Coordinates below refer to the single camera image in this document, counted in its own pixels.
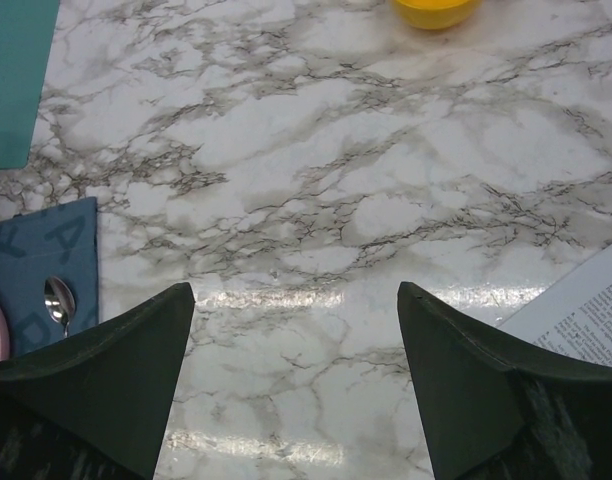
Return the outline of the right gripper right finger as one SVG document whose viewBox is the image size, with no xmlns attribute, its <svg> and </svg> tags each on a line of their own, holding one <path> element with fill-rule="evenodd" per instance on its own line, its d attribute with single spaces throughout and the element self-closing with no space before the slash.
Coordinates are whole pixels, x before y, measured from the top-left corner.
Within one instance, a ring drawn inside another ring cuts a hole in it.
<svg viewBox="0 0 612 480">
<path fill-rule="evenodd" d="M 612 368 L 529 344 L 410 283 L 397 311 L 437 479 L 612 479 Z"/>
</svg>

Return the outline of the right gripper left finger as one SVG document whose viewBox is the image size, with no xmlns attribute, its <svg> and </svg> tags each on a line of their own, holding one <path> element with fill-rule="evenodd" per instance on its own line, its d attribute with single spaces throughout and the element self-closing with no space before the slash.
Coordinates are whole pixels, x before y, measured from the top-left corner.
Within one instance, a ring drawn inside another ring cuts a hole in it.
<svg viewBox="0 0 612 480">
<path fill-rule="evenodd" d="M 151 479 L 185 354 L 193 291 L 0 362 L 0 479 Z"/>
</svg>

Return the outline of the teal folder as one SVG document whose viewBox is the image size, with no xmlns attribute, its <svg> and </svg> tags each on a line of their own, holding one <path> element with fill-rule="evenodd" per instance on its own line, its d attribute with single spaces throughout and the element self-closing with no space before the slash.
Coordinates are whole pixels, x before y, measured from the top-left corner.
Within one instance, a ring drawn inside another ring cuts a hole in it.
<svg viewBox="0 0 612 480">
<path fill-rule="evenodd" d="M 27 164 L 58 0 L 0 0 L 0 170 Z"/>
</svg>

